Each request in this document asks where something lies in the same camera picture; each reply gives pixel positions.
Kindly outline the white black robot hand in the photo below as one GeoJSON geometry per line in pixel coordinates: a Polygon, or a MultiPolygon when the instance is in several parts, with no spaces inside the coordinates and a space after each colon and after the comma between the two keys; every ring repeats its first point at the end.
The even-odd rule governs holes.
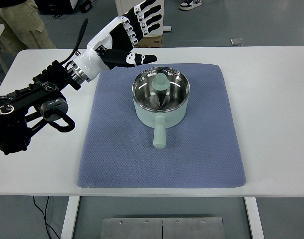
{"type": "Polygon", "coordinates": [[[130,68],[157,61],[155,55],[133,53],[134,46],[160,28],[162,6],[157,0],[145,0],[125,14],[117,16],[75,57],[68,70],[79,84],[95,79],[100,72],[114,67],[130,68]]]}

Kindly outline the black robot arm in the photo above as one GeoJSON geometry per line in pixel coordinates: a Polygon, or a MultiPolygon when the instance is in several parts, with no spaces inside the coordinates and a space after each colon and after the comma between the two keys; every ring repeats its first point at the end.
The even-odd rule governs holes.
{"type": "Polygon", "coordinates": [[[5,155],[26,151],[31,138],[46,125],[59,132],[75,128],[61,93],[68,85],[78,90],[81,81],[72,68],[55,60],[28,87],[0,96],[0,150],[5,155]]]}

